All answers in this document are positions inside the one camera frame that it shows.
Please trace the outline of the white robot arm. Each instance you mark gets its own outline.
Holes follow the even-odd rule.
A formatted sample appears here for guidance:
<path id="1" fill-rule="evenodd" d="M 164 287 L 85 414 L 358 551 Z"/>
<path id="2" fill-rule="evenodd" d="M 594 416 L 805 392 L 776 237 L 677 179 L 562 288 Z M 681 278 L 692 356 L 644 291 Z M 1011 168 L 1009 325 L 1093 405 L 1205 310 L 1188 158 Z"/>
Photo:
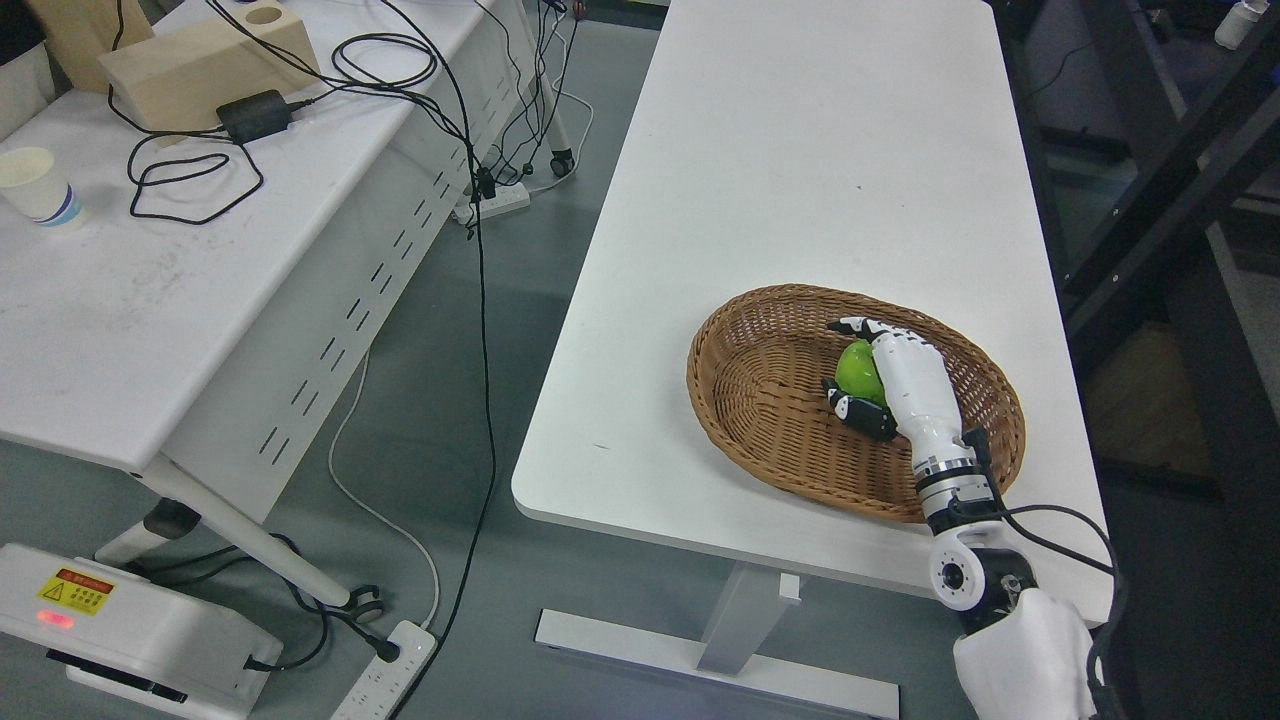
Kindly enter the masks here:
<path id="1" fill-rule="evenodd" d="M 977 716 L 1092 719 L 1091 633 L 1071 603 L 1039 587 L 1030 562 L 1009 543 L 977 461 L 923 462 L 916 492 L 934 536 L 927 575 L 963 625 L 954 662 Z"/>

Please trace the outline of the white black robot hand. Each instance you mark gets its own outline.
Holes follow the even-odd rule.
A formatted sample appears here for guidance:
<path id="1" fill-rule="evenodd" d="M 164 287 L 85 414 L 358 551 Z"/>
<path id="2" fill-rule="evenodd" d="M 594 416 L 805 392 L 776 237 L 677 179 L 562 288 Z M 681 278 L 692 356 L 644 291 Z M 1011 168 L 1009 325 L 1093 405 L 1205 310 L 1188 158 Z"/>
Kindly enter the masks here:
<path id="1" fill-rule="evenodd" d="M 975 468 L 977 455 L 963 443 L 963 419 L 942 354 L 915 331 L 868 316 L 845 316 L 826 328 L 864 340 L 896 432 L 911 450 L 919 477 Z"/>

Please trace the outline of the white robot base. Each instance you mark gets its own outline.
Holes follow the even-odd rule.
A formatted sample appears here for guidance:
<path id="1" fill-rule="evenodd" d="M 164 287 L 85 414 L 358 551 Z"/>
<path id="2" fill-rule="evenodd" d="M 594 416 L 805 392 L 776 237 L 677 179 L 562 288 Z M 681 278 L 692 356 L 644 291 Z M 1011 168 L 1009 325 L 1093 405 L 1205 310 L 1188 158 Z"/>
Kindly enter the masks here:
<path id="1" fill-rule="evenodd" d="M 233 610 L 18 543 L 1 551 L 1 628 L 73 682 L 183 719 L 246 719 L 283 651 Z"/>

